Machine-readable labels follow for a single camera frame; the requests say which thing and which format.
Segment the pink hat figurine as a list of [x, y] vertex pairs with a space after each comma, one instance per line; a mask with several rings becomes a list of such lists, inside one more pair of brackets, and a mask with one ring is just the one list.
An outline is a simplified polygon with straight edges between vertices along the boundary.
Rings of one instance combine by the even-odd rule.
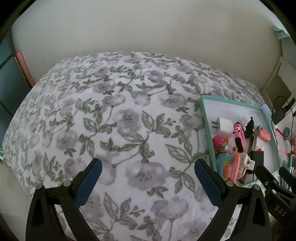
[[225, 136], [216, 135], [212, 138], [213, 147], [216, 155], [229, 152], [229, 138]]

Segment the white hair claw clip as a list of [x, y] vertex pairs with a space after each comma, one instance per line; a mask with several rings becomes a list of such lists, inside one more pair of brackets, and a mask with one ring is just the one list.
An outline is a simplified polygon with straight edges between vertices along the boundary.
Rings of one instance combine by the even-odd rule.
[[251, 160], [248, 154], [240, 155], [240, 165], [238, 169], [237, 179], [241, 179], [247, 171], [253, 171], [255, 167], [255, 161]]

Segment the orange blue toy keys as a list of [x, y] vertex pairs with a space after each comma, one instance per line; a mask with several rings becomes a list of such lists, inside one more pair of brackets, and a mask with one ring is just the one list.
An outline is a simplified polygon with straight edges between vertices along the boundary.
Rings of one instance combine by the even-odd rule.
[[256, 127], [255, 131], [256, 131], [257, 136], [260, 137], [265, 142], [269, 142], [271, 140], [270, 133], [265, 128], [263, 128], [261, 125], [258, 125]]

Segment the black key with silver blade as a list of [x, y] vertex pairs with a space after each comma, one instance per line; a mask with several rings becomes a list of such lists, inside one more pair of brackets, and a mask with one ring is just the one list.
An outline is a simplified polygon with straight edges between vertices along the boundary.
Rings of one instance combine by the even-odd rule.
[[252, 175], [252, 180], [254, 180], [255, 170], [257, 166], [264, 165], [264, 151], [257, 151], [256, 149], [257, 144], [257, 133], [254, 133], [253, 137], [249, 140], [249, 146], [248, 146], [248, 156], [252, 161], [255, 161], [254, 169], [248, 170], [247, 174]]

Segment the white charger plug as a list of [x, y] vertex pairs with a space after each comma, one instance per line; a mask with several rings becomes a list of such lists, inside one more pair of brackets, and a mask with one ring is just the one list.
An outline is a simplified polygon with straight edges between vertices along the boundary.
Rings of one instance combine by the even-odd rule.
[[211, 124], [215, 135], [232, 137], [234, 131], [233, 121], [218, 117], [216, 120], [211, 121]]

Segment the teal white tray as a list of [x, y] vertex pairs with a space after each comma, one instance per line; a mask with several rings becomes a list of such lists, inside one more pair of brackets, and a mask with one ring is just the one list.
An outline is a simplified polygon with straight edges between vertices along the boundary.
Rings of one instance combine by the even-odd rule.
[[199, 100], [205, 121], [210, 166], [239, 186], [258, 182], [259, 165], [274, 173], [280, 158], [270, 121], [262, 108], [220, 97]]

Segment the black toy car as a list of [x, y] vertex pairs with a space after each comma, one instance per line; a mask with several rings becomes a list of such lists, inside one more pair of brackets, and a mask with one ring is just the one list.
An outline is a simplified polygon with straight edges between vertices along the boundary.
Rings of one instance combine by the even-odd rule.
[[244, 131], [244, 137], [246, 139], [254, 136], [254, 120], [253, 117], [250, 118], [250, 121], [247, 123]]

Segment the grey floral blanket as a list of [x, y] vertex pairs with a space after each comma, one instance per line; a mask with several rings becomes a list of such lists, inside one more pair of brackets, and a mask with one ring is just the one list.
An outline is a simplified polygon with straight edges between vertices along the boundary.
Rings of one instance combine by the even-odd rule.
[[197, 240], [217, 210], [194, 174], [209, 157], [203, 95], [264, 103], [255, 85], [203, 63], [141, 52], [68, 58], [23, 100], [4, 156], [29, 197], [100, 159], [80, 208], [100, 240]]

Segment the orange blue eraser box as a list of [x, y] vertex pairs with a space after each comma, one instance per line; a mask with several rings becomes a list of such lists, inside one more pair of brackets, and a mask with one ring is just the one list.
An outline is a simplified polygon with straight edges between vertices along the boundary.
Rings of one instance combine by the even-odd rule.
[[217, 173], [224, 181], [235, 182], [240, 165], [240, 156], [237, 153], [220, 154], [216, 159]]

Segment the pink smart watch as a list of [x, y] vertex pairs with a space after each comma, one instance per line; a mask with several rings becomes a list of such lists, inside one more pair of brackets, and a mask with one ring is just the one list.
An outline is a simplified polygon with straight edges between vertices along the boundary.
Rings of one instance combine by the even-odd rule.
[[243, 153], [245, 151], [246, 142], [245, 142], [244, 131], [240, 123], [236, 123], [234, 125], [233, 134], [234, 134], [234, 141], [237, 147], [237, 152]]

